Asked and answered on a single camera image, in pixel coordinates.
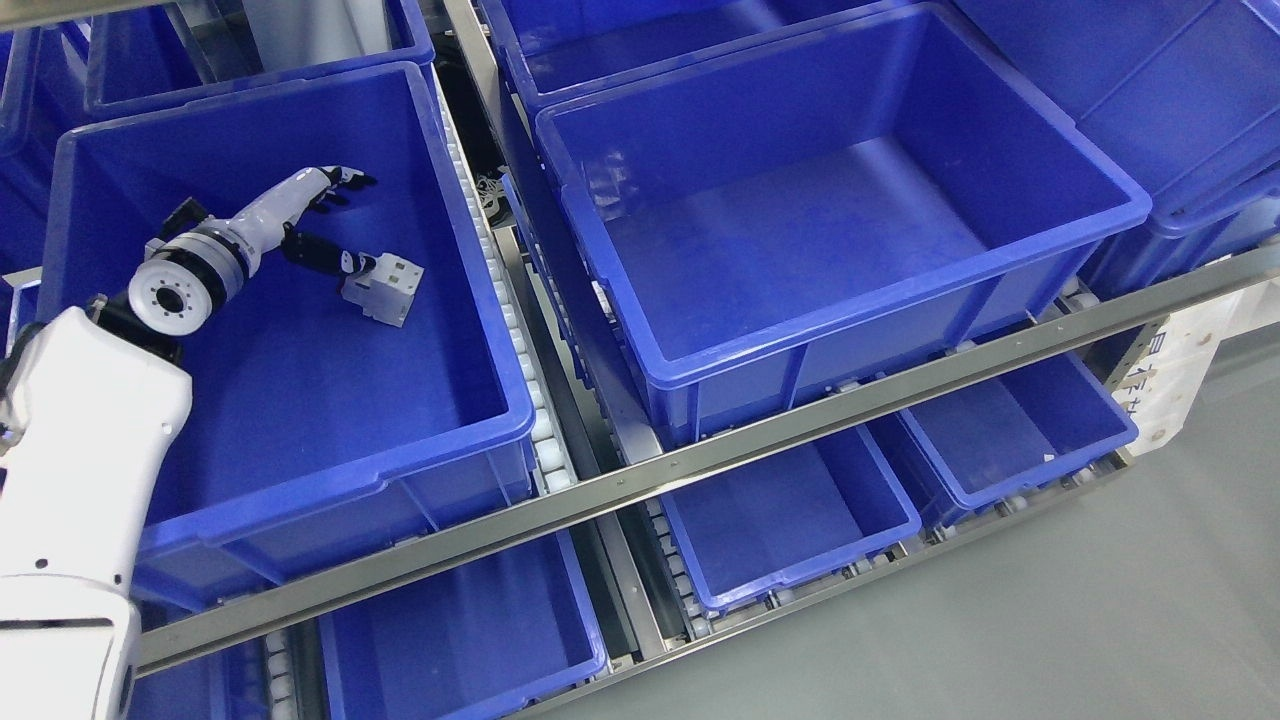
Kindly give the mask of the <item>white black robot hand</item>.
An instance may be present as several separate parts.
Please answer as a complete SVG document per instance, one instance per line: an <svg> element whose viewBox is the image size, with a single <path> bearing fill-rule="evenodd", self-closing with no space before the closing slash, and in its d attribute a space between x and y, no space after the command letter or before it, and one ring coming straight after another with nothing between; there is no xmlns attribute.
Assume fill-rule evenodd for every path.
<svg viewBox="0 0 1280 720"><path fill-rule="evenodd" d="M339 190L362 190L376 179L349 167L307 167L273 186L230 219L211 219L209 225L236 247L244 264L244 277L253 277L262 258L284 249L293 263L335 277L361 277L378 260L366 252L346 250L325 238L298 231L303 214L326 211L326 202L347 205Z"/></svg>

